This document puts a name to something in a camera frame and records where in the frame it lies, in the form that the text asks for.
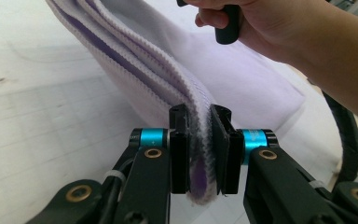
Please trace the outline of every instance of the lavender towel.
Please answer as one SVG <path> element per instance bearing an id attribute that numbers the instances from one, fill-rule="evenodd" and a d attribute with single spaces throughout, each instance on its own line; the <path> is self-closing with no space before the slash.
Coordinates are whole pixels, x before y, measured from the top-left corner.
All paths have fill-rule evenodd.
<path id="1" fill-rule="evenodd" d="M 264 57 L 240 43 L 221 46 L 211 35 L 182 30 L 142 0 L 47 2 L 148 124 L 167 128 L 169 108 L 187 105 L 195 203 L 216 195 L 210 104 L 239 114 L 238 128 L 277 130 L 304 101 Z"/>

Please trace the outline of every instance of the skin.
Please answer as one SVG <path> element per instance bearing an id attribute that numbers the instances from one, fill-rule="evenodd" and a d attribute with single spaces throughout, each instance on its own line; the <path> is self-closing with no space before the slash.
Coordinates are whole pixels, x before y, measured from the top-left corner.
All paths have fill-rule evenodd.
<path id="1" fill-rule="evenodd" d="M 240 38 L 270 59 L 291 64 L 358 115 L 358 18 L 324 0 L 186 0 L 195 23 L 224 28 L 224 5 L 241 8 Z"/>

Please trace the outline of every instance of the black handle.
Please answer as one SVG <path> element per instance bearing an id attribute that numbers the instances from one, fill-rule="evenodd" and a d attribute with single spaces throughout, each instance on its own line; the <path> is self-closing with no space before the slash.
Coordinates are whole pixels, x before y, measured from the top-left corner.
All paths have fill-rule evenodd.
<path id="1" fill-rule="evenodd" d="M 179 7 L 187 5 L 183 0 L 176 0 Z M 214 29 L 216 41 L 222 45 L 232 44 L 237 41 L 240 34 L 239 16 L 240 7 L 234 5 L 227 5 L 223 9 L 228 14 L 228 26 L 223 29 Z"/>

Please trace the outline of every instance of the folded towel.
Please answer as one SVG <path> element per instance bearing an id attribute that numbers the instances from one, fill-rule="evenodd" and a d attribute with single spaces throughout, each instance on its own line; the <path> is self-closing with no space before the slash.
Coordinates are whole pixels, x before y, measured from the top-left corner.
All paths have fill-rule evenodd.
<path id="1" fill-rule="evenodd" d="M 216 195 L 210 104 L 242 115 L 233 120 L 238 128 L 276 130 L 304 101 L 256 52 L 182 30 L 142 0 L 47 2 L 148 124 L 167 128 L 169 108 L 187 105 L 194 203 Z"/>

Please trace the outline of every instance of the forearm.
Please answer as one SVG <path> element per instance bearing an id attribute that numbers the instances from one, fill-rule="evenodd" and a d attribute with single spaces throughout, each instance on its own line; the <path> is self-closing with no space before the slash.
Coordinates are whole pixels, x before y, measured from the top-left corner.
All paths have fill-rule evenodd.
<path id="1" fill-rule="evenodd" d="M 358 18 L 327 3 L 315 6 L 323 7 L 314 14 L 315 29 L 306 27 L 309 33 L 287 47 L 287 63 L 358 115 Z"/>

